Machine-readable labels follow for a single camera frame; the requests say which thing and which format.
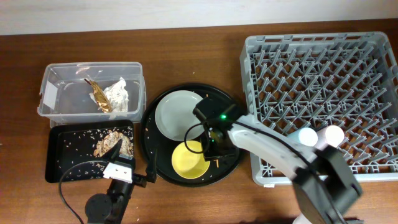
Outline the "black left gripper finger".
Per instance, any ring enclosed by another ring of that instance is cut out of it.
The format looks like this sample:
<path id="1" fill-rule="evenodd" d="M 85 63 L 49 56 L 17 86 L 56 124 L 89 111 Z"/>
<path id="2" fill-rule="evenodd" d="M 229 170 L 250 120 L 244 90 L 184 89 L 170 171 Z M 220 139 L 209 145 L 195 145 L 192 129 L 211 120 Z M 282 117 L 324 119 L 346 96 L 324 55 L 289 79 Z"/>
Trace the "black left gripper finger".
<path id="1" fill-rule="evenodd" d="M 152 152 L 152 156 L 149 158 L 148 165 L 146 168 L 146 181 L 155 183 L 157 180 L 157 151 Z"/>
<path id="2" fill-rule="evenodd" d="M 113 161 L 115 158 L 119 156 L 119 152 L 121 146 L 123 144 L 123 140 L 120 139 L 110 150 L 108 150 L 103 156 L 101 157 L 104 161 Z"/>

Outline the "yellow bowl with scraps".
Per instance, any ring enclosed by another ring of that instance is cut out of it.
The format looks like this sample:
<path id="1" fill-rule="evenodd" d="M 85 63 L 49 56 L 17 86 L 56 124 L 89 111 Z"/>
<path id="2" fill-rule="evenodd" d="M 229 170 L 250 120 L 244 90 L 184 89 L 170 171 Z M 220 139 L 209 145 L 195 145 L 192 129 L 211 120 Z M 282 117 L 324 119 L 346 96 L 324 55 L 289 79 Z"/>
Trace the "yellow bowl with scraps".
<path id="1" fill-rule="evenodd" d="M 185 143 L 180 143 L 172 153 L 172 167 L 174 171 L 184 179 L 196 179 L 201 177 L 210 167 L 210 161 L 206 161 L 202 151 L 201 143 L 198 141 L 187 141 L 189 151 Z"/>

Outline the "grey plate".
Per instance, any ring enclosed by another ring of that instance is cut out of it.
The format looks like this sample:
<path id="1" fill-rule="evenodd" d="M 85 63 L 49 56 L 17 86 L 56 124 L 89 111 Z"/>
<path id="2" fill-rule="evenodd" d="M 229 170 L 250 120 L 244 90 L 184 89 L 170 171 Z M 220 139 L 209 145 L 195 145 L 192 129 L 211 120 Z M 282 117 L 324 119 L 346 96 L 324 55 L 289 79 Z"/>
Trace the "grey plate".
<path id="1" fill-rule="evenodd" d="M 189 128 L 200 121 L 193 109 L 203 98 L 192 91 L 173 91 L 163 97 L 155 109 L 155 123 L 167 138 L 182 142 Z"/>

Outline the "white napkin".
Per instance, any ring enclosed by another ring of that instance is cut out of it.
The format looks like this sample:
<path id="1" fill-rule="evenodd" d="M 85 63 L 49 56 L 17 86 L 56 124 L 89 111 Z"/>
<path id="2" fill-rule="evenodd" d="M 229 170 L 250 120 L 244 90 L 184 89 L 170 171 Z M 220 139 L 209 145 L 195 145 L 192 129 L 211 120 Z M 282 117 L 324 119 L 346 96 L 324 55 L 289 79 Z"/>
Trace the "white napkin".
<path id="1" fill-rule="evenodd" d="M 111 103 L 111 107 L 113 109 L 111 113 L 128 111 L 129 94 L 125 87 L 126 81 L 121 77 L 118 82 L 102 90 Z M 93 92 L 90 93 L 89 96 L 96 103 Z"/>

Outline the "light blue cup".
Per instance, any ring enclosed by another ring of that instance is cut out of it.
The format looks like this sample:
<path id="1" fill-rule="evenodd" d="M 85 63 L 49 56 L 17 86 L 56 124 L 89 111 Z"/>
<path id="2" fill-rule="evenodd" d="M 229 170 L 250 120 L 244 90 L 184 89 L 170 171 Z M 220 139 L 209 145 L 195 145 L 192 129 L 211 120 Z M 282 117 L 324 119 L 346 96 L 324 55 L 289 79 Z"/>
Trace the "light blue cup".
<path id="1" fill-rule="evenodd" d="M 318 135 L 312 128 L 301 128 L 287 136 L 289 139 L 306 146 L 314 146 L 318 141 Z"/>

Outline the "pink cup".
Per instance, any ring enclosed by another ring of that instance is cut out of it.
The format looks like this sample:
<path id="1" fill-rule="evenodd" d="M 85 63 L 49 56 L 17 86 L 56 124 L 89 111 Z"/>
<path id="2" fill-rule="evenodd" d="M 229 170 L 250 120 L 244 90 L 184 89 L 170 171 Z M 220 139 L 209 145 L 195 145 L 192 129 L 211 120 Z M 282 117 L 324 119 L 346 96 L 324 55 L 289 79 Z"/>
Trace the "pink cup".
<path id="1" fill-rule="evenodd" d="M 317 131 L 318 140 L 315 145 L 317 149 L 324 149 L 327 146 L 338 147 L 344 140 L 344 131 L 336 125 L 327 126 Z"/>

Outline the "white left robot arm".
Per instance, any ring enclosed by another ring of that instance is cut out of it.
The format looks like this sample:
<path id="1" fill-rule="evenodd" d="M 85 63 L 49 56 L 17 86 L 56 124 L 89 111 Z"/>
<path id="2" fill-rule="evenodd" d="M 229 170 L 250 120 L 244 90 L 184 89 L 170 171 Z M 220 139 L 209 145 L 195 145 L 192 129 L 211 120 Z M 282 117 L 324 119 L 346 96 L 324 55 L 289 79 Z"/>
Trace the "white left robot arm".
<path id="1" fill-rule="evenodd" d="M 157 153 L 153 153 L 146 175 L 136 174 L 136 160 L 120 153 L 123 142 L 119 140 L 101 158 L 107 163 L 103 177 L 111 179 L 105 194 L 95 194 L 85 205 L 88 223 L 121 223 L 135 186 L 146 187 L 157 179 Z"/>

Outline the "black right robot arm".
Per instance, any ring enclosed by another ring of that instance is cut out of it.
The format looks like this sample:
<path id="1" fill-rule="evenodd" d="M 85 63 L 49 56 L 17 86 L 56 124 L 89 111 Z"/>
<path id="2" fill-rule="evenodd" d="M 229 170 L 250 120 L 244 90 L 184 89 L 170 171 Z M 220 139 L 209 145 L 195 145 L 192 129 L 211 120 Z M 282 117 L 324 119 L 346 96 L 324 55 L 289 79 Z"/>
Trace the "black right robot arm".
<path id="1" fill-rule="evenodd" d="M 292 183 L 301 214 L 296 223 L 345 223 L 363 190 L 341 152 L 295 142 L 268 128 L 237 104 L 204 98 L 192 111 L 205 130 L 202 154 L 225 157 L 244 149 L 269 162 Z"/>

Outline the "grey dishwasher rack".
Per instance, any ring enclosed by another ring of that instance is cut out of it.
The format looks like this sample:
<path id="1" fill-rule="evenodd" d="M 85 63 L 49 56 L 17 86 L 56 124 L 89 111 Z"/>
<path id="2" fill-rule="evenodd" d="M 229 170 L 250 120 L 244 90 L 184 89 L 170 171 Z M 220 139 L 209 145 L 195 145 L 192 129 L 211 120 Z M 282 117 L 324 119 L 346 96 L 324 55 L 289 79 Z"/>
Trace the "grey dishwasher rack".
<path id="1" fill-rule="evenodd" d="M 339 126 L 358 181 L 397 180 L 397 61 L 385 33 L 254 35 L 240 64 L 260 122 L 283 135 Z"/>

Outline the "pile of food scraps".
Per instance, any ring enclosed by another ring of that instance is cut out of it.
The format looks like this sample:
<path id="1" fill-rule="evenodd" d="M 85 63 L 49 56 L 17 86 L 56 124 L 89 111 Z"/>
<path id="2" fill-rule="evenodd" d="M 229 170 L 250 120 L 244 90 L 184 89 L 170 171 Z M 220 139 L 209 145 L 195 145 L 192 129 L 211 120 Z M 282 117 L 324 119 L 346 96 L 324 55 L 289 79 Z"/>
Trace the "pile of food scraps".
<path id="1" fill-rule="evenodd" d="M 93 152 L 95 157 L 102 157 L 106 154 L 112 147 L 114 147 L 119 140 L 122 140 L 122 146 L 119 153 L 125 156 L 134 156 L 134 145 L 133 142 L 125 136 L 123 133 L 117 131 L 110 132 L 102 140 L 98 141 L 96 148 Z"/>

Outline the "round black serving tray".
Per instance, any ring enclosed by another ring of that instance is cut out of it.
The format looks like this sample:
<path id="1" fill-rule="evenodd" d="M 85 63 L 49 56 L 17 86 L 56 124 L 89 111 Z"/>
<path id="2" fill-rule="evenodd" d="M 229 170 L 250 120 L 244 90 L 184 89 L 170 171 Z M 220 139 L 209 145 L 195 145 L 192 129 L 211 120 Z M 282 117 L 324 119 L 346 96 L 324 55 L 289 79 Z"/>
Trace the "round black serving tray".
<path id="1" fill-rule="evenodd" d="M 175 86 L 161 93 L 146 109 L 141 119 L 139 131 L 140 146 L 142 155 L 148 162 L 152 152 L 157 151 L 156 168 L 157 175 L 170 182 L 171 184 L 184 187 L 202 187 L 215 184 L 232 173 L 237 168 L 243 157 L 243 150 L 238 150 L 236 157 L 224 158 L 219 160 L 219 168 L 216 162 L 211 162 L 209 169 L 199 178 L 184 179 L 179 176 L 172 167 L 172 153 L 180 144 L 179 141 L 165 137 L 155 124 L 155 109 L 161 99 L 173 91 L 187 90 L 199 94 L 201 97 L 210 97 L 220 102 L 235 103 L 236 100 L 219 88 L 202 83 L 189 83 Z"/>

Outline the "black rectangular tray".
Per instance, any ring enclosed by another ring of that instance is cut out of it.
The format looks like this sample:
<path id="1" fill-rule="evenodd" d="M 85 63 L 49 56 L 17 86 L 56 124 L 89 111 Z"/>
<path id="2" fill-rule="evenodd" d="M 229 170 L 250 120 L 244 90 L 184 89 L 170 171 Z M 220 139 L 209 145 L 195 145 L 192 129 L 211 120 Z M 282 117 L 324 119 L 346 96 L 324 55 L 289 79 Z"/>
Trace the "black rectangular tray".
<path id="1" fill-rule="evenodd" d="M 66 173 L 64 181 L 100 179 L 105 168 L 96 163 L 97 144 L 114 132 L 134 142 L 134 125 L 130 120 L 96 123 L 65 124 L 49 132 L 45 180 L 57 183 Z"/>

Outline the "clear plastic bin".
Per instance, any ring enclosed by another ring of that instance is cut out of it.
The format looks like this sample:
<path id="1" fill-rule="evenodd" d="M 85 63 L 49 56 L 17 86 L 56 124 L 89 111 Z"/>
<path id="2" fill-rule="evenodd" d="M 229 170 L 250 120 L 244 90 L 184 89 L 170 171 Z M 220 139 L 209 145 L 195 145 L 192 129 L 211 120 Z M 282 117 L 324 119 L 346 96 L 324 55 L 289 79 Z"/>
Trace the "clear plastic bin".
<path id="1" fill-rule="evenodd" d="M 129 94 L 128 111 L 102 112 L 90 98 L 93 89 L 84 79 L 95 81 L 104 90 L 121 77 L 126 81 L 125 89 Z M 43 104 L 47 81 L 58 88 L 54 110 Z M 50 120 L 51 127 L 121 119 L 138 123 L 147 101 L 143 67 L 139 62 L 53 63 L 44 71 L 39 94 L 41 99 L 37 112 Z"/>

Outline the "white label on bin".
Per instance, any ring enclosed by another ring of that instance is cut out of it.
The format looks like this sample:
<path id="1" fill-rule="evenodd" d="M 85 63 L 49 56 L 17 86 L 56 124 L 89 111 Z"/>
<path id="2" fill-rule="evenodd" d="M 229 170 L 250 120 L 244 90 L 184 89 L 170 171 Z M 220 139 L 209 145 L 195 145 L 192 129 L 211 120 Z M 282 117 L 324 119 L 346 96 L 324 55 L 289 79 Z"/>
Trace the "white label on bin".
<path id="1" fill-rule="evenodd" d="M 46 82 L 43 104 L 48 106 L 50 109 L 55 109 L 55 103 L 57 100 L 57 92 L 58 88 L 50 83 L 49 81 Z"/>

